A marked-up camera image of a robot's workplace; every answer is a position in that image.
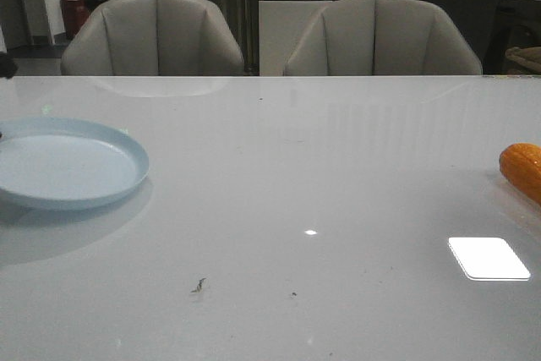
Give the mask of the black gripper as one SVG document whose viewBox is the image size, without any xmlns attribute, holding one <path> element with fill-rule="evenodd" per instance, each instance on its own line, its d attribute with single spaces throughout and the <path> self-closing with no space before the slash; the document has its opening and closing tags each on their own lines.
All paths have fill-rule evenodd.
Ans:
<svg viewBox="0 0 541 361">
<path fill-rule="evenodd" d="M 11 79 L 17 71 L 18 65 L 15 61 L 6 52 L 0 52 L 0 77 Z"/>
</svg>

